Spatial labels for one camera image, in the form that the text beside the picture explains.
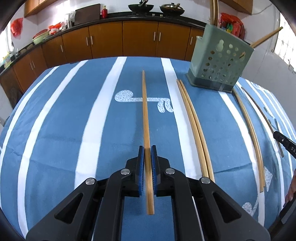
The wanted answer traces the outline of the person's right hand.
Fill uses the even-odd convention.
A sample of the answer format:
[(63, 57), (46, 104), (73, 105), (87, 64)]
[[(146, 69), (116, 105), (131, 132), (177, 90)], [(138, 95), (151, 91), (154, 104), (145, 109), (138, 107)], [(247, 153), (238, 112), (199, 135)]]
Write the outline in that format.
[(288, 189), (288, 193), (285, 196), (285, 203), (288, 203), (289, 201), (293, 200), (293, 196), (294, 196), (295, 192), (296, 192), (296, 170), (294, 171), (292, 181), (291, 181), (289, 189)]

